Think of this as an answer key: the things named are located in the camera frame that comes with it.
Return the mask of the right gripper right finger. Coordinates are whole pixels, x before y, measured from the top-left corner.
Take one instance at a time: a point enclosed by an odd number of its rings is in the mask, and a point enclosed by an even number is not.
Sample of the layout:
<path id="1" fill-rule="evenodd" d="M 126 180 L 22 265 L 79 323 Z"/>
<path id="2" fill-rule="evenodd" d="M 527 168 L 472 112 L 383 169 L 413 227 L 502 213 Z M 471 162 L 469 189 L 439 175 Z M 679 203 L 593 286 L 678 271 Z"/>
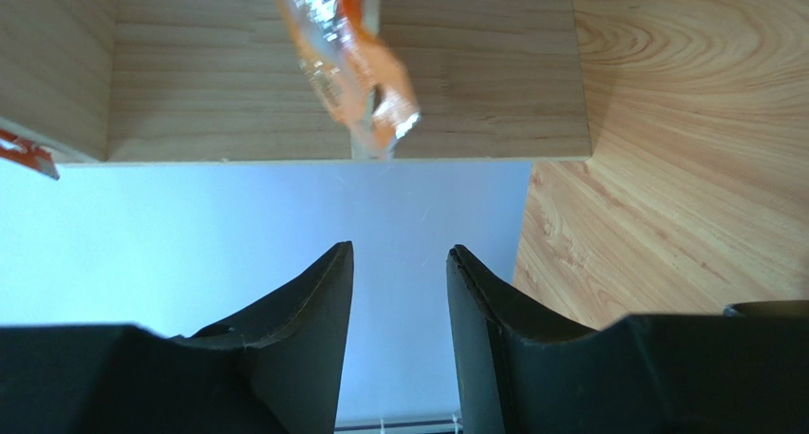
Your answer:
<path id="1" fill-rule="evenodd" d="M 808 304 L 629 314 L 595 330 L 466 247 L 447 258 L 467 433 L 804 433 Z"/>

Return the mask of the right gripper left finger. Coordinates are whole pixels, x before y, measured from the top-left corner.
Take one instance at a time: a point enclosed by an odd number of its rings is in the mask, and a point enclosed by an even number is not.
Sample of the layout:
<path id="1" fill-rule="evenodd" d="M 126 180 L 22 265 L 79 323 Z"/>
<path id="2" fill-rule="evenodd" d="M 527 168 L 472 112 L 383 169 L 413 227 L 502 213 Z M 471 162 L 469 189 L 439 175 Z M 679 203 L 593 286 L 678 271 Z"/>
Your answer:
<path id="1" fill-rule="evenodd" d="M 5 433 L 330 433 L 353 288 L 339 242 L 192 336 L 131 324 L 1 331 Z"/>

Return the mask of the orange razor bag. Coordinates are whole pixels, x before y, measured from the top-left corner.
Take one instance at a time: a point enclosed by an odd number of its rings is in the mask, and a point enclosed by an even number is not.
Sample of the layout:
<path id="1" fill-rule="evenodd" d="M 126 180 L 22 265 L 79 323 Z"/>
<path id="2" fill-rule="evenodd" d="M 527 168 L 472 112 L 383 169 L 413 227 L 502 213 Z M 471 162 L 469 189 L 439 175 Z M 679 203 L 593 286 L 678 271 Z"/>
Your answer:
<path id="1" fill-rule="evenodd" d="M 390 160 L 421 109 L 405 65 L 379 37 L 381 0 L 275 0 L 299 65 L 356 160 Z"/>

